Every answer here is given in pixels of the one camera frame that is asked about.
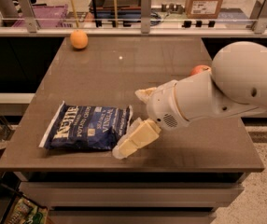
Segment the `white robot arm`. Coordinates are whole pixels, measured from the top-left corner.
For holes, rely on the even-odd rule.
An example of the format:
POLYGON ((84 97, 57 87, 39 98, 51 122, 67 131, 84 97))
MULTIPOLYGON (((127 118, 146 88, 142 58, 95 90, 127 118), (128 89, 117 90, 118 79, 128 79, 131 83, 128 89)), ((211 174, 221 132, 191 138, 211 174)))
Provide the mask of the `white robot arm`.
POLYGON ((135 95, 146 105, 148 119, 136 119, 113 148, 119 160, 153 143, 162 130, 187 127, 199 119, 267 112, 267 48, 231 43, 215 55, 210 69, 135 95))

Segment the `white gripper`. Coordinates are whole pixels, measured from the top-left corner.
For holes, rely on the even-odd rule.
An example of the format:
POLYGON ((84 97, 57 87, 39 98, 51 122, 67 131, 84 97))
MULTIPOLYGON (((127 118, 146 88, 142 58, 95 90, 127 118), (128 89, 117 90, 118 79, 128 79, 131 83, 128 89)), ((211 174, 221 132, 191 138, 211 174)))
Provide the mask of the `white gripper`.
POLYGON ((157 88, 151 87, 135 92, 137 98, 147 104, 150 119, 138 118, 132 123, 112 150, 116 159, 128 158, 138 149, 153 143, 159 138, 162 129, 171 131, 190 125, 190 121, 178 106, 176 84, 177 81, 172 80, 157 88))

